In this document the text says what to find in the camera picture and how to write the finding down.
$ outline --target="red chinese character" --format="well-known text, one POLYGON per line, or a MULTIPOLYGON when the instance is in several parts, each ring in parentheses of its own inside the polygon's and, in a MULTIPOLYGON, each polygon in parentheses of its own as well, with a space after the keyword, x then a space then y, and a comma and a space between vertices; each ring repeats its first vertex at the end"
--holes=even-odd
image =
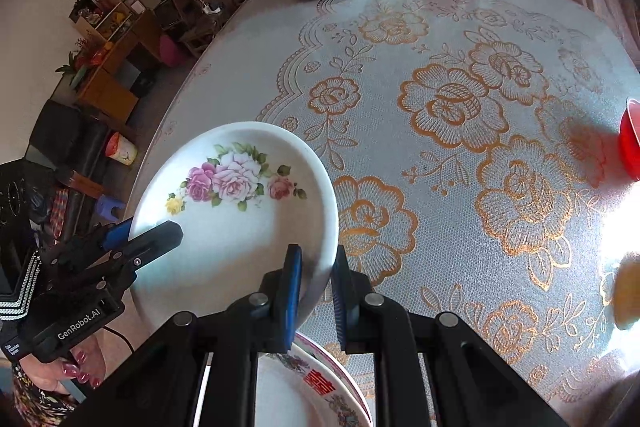
POLYGON ((316 390, 320 396, 324 396, 331 391, 335 391, 334 385, 318 373, 315 369, 312 369, 306 374, 304 378, 305 382, 316 390))

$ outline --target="bowl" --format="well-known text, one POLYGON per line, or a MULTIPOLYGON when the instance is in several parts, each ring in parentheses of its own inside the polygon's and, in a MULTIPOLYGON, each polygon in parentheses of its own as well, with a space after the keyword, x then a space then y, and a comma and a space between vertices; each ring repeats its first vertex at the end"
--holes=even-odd
POLYGON ((134 214, 130 239, 164 221, 180 247, 138 270, 132 286, 151 331, 178 311, 203 316, 260 286, 302 247, 299 326, 322 295, 338 245, 334 189, 318 156, 294 134, 261 122, 211 129, 159 169, 134 214))
POLYGON ((620 159, 625 166, 626 172, 635 181, 640 180, 640 102, 634 98, 626 100, 626 111, 620 121, 620 135, 618 145, 620 148, 620 159))

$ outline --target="gray floor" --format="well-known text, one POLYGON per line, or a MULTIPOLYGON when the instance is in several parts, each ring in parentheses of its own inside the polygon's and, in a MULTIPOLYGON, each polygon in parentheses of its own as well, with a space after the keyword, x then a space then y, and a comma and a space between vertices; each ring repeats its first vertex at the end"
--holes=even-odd
POLYGON ((102 183, 108 195, 125 203, 129 200, 145 152, 151 144, 166 110, 194 64, 195 58, 190 58, 177 68, 162 68, 158 72, 158 79, 151 91, 136 104, 127 124, 136 133, 135 145, 138 148, 138 156, 130 167, 116 161, 110 161, 102 183))

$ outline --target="wooden desk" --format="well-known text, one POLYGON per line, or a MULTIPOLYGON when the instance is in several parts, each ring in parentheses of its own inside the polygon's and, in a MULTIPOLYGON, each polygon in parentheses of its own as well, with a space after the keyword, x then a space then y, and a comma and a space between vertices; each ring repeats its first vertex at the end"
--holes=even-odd
POLYGON ((113 75, 137 44, 142 44, 160 61, 161 35, 162 30, 151 10, 139 15, 131 28, 113 45, 102 64, 94 68, 89 77, 82 81, 76 104, 91 105, 111 118, 125 123, 136 106, 138 97, 122 86, 113 75))

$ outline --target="pink rose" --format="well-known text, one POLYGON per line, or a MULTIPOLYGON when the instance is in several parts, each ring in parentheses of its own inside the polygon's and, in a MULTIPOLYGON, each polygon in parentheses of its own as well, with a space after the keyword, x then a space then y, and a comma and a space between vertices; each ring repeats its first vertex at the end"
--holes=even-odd
POLYGON ((269 195, 274 200, 281 200, 290 195, 293 190, 293 183, 289 178, 276 176, 269 182, 269 195))
POLYGON ((244 201, 258 187, 260 164, 247 153, 228 152, 214 169, 212 190, 221 200, 244 201))
POLYGON ((193 201, 209 201, 211 199, 209 192, 214 168, 212 164, 205 162, 201 168, 194 167, 189 171, 187 194, 193 201))

